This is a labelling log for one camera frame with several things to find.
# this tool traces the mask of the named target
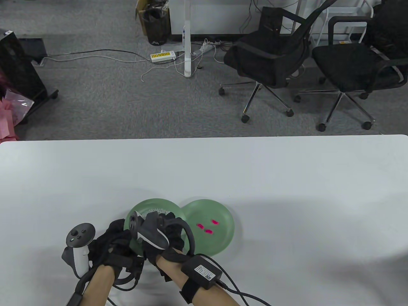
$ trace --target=hand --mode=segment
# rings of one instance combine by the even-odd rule
[[[168,213],[167,215],[160,214],[159,216],[163,217],[164,219],[175,219],[174,213]],[[159,230],[161,230],[169,240],[169,248],[167,250],[159,250],[146,241],[143,241],[142,243],[146,259],[148,259],[149,262],[155,266],[157,266],[156,260],[159,255],[175,252],[174,249],[183,251],[184,248],[184,240],[181,238],[181,231],[183,230],[183,227],[181,225],[173,224],[166,228],[159,228]]]
[[[115,271],[115,279],[119,277],[122,266],[115,265],[112,255],[129,257],[132,250],[129,247],[132,238],[130,231],[123,230],[125,219],[113,221],[106,232],[93,240],[89,245],[89,260],[92,261],[93,267],[102,264],[111,266]]]

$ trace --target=office chair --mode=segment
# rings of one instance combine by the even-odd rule
[[[324,132],[338,107],[346,97],[370,121],[362,124],[371,129],[375,119],[357,103],[350,93],[360,92],[360,99],[367,99],[374,90],[403,86],[408,80],[408,1],[388,0],[373,18],[336,16],[330,19],[329,45],[312,51],[318,67],[337,88],[335,90],[307,90],[300,93],[337,93],[337,99],[324,123],[317,126]],[[338,22],[366,21],[367,34],[361,44],[333,44],[334,25]],[[299,95],[295,102],[300,102]]]
[[[228,50],[224,56],[224,63],[237,70],[238,75],[254,81],[220,84],[219,95],[225,95],[226,87],[255,84],[255,89],[242,114],[243,123],[249,120],[246,112],[261,86],[286,107],[288,117],[294,115],[293,110],[271,88],[288,86],[290,76],[298,71],[303,61],[309,57],[310,28],[320,13],[336,1],[326,0],[307,19],[279,7],[263,7],[258,30],[240,38]],[[283,17],[300,23],[292,35],[280,34]]]

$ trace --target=floor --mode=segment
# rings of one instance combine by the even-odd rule
[[[135,2],[0,0],[0,27],[15,31],[18,37],[42,37],[49,54],[122,49],[148,57],[160,48],[151,46],[143,36],[135,19]],[[135,60],[134,55],[125,53],[103,55]],[[217,59],[222,60],[221,53]],[[151,63],[121,63],[106,58],[61,63],[48,60],[37,71],[45,84],[59,89],[59,98],[34,113],[27,125],[17,126],[16,132],[22,140],[408,132],[408,87],[376,92],[368,100],[359,100],[377,119],[370,131],[361,128],[365,118],[344,100],[326,132],[318,132],[316,124],[326,116],[335,97],[309,95],[300,104],[292,102],[297,89],[317,86],[320,72],[313,63],[288,88],[276,91],[293,107],[295,116],[286,117],[285,109],[261,90],[248,111],[251,120],[243,124],[240,116],[252,88],[227,89],[227,95],[220,97],[220,83],[244,79],[215,62],[211,52],[201,65],[203,69],[190,79],[179,75],[173,66],[153,69],[142,82],[140,76],[153,67]]]

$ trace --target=white cart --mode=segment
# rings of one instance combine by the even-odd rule
[[[317,7],[321,5],[321,2],[322,0],[318,0]],[[320,23],[319,19],[315,21],[310,31],[312,33],[311,41],[312,41],[313,47],[319,46],[322,40],[328,40],[328,37],[327,37],[328,35],[323,34],[323,31],[326,28],[329,20],[332,17],[334,16],[370,16],[370,17],[373,17],[373,15],[374,15],[374,9],[366,0],[360,0],[355,7],[329,7],[325,9],[320,14],[320,19],[323,21],[323,25],[320,29],[320,33],[314,34],[314,31],[317,28],[317,25]],[[361,43],[367,31],[366,22],[348,22],[346,33],[345,34],[335,34],[334,39],[340,40],[340,41],[351,42],[350,37],[351,37],[351,34],[353,34],[354,29],[356,27],[364,28],[363,34],[361,35],[361,38],[359,41],[359,43]]]

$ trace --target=cardboard box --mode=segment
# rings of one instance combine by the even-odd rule
[[[145,35],[145,36],[147,34],[146,34],[146,28],[144,27],[143,14],[144,14],[144,10],[146,9],[148,4],[150,4],[150,0],[138,0],[137,4],[136,4],[136,16],[135,16],[135,18],[137,19],[137,16],[139,16],[140,25],[142,26],[143,35]]]

